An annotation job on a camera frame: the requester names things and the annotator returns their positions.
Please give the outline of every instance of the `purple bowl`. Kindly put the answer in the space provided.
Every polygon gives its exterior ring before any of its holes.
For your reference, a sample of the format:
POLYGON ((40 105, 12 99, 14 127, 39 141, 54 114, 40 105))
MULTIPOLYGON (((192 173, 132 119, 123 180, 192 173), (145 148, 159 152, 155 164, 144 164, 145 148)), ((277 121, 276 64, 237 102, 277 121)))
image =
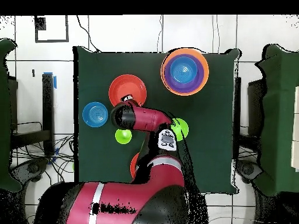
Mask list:
POLYGON ((164 73, 165 73, 164 75, 165 75, 165 79, 166 79, 168 86, 171 89, 173 89, 174 91, 177 91, 179 93, 190 93, 190 92, 196 90, 203 82, 203 76, 204 76, 203 66, 200 63, 200 61, 196 57, 189 55, 189 54, 181 54, 181 55, 177 55, 177 56, 173 57, 167 63, 164 73), (174 62, 175 59, 177 59, 179 57, 191 58, 197 65, 197 74, 191 82, 179 83, 171 75, 171 64, 174 62))

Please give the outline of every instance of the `green ball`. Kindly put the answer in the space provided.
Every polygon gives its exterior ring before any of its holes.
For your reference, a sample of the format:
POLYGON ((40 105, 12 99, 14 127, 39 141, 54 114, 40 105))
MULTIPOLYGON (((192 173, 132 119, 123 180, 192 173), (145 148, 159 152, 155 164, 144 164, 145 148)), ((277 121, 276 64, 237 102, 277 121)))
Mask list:
POLYGON ((118 129, 115 132, 115 139, 120 144, 127 144, 131 141, 132 132, 129 129, 118 129))
POLYGON ((172 121, 174 122, 174 124, 171 125, 171 129, 176 135, 176 140, 179 142, 183 140, 183 135, 185 138, 187 137, 189 133, 189 127, 187 123, 181 118, 173 118, 172 121))

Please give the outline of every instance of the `red plate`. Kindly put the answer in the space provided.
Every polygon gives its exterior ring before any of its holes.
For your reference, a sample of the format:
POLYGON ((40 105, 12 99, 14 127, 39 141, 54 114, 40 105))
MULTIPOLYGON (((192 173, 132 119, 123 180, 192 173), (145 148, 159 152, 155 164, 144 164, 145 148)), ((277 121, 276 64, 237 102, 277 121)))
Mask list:
POLYGON ((133 159, 132 159, 132 161, 131 161, 130 172, 131 172, 131 176, 132 176, 132 178, 135 177, 135 165, 136 165, 138 156, 139 156, 139 153, 137 153, 137 154, 133 157, 133 159))
POLYGON ((115 106, 121 102, 121 98, 132 95, 133 99, 142 106, 147 98, 147 89, 143 81, 134 75, 118 76, 109 87, 109 99, 115 106))

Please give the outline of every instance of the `blue bowl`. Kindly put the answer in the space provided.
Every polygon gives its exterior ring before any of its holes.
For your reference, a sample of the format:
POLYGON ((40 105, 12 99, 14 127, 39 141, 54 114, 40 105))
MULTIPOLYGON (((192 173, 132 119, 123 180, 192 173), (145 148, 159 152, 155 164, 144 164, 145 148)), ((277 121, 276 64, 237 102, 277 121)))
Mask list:
POLYGON ((197 74, 196 63, 188 57, 179 57, 171 64, 171 76, 179 83, 191 82, 197 74))
POLYGON ((102 103, 91 102, 84 107, 82 117, 88 126, 101 127, 108 119, 108 111, 102 103))

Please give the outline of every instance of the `green tabletop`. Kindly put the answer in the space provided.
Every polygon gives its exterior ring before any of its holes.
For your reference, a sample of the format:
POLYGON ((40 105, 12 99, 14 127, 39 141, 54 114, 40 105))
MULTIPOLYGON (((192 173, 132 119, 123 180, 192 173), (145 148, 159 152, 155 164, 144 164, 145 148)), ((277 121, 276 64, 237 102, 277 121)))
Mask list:
POLYGON ((79 180, 130 182, 130 162, 139 152, 145 134, 133 131, 122 145, 110 119, 100 128, 87 126, 82 111, 90 102, 101 102, 108 112, 108 90, 122 74, 139 77, 147 88, 144 107, 163 110, 189 125, 186 138, 194 175, 202 193, 236 193, 231 185, 234 61, 239 51, 203 54, 209 66, 205 87, 192 96, 177 96, 161 81, 160 68, 167 53, 89 52, 77 47, 79 84, 79 180))
POLYGON ((264 172, 255 180, 267 196, 282 191, 299 192, 299 173, 291 167, 295 87, 299 86, 299 53, 277 45, 265 47, 258 63, 267 93, 263 98, 264 126, 260 137, 260 165, 264 172))

